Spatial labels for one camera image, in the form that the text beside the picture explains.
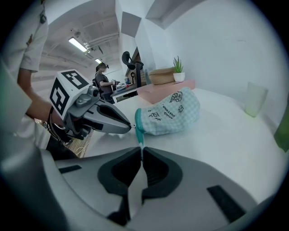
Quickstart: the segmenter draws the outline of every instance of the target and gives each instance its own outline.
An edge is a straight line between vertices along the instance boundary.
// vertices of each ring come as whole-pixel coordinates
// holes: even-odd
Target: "succulent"
[[[173,65],[175,66],[176,73],[181,73],[184,66],[182,66],[182,61],[180,60],[179,56],[174,58]]]

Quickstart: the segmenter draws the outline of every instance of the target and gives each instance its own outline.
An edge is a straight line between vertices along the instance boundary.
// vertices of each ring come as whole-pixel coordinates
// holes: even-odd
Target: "light blue checkered oven mitt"
[[[186,129],[199,118],[200,103],[190,88],[182,88],[156,105],[139,108],[135,129],[139,143],[143,134],[162,135]]]

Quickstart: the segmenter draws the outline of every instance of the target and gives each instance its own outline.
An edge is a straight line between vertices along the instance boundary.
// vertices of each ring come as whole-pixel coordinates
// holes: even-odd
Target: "desk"
[[[276,126],[265,115],[250,117],[232,98],[201,89],[193,92],[200,101],[199,120],[179,133],[145,134],[145,146],[210,164],[246,189],[258,203],[272,195],[289,160],[288,153],[275,143]],[[150,105],[139,96],[115,104],[131,123],[137,108]],[[134,129],[121,137],[94,132],[85,156],[136,146]]]
[[[113,98],[114,102],[116,103],[117,102],[117,97],[126,95],[126,94],[131,93],[131,92],[136,92],[136,89],[137,89],[136,84],[133,84],[133,85],[130,85],[128,88],[124,89],[124,90],[121,90],[121,91],[118,91],[118,92],[115,91],[114,93],[111,94],[111,97]]]

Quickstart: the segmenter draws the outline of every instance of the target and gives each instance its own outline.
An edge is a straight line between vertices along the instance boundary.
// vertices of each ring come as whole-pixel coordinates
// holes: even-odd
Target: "potted plant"
[[[176,82],[182,82],[185,80],[185,72],[182,72],[182,69],[184,66],[182,66],[182,61],[179,59],[179,56],[174,59],[173,64],[175,66],[175,73],[173,74],[173,77]]]

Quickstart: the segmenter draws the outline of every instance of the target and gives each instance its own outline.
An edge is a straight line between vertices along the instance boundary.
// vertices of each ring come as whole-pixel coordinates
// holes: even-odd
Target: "black rubber pad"
[[[207,190],[230,223],[246,213],[221,186],[213,186]]]
[[[124,226],[131,218],[128,206],[128,187],[140,169],[140,148],[104,163],[98,170],[98,180],[107,192],[122,196],[118,211],[107,218]]]
[[[63,174],[63,173],[75,171],[75,170],[78,170],[78,169],[81,169],[81,167],[79,165],[73,165],[73,166],[69,166],[69,167],[65,167],[65,168],[60,168],[58,170],[59,170],[59,172],[61,174]]]
[[[142,201],[167,197],[182,180],[179,165],[148,147],[144,148],[143,167],[148,178],[148,188],[142,192]]]

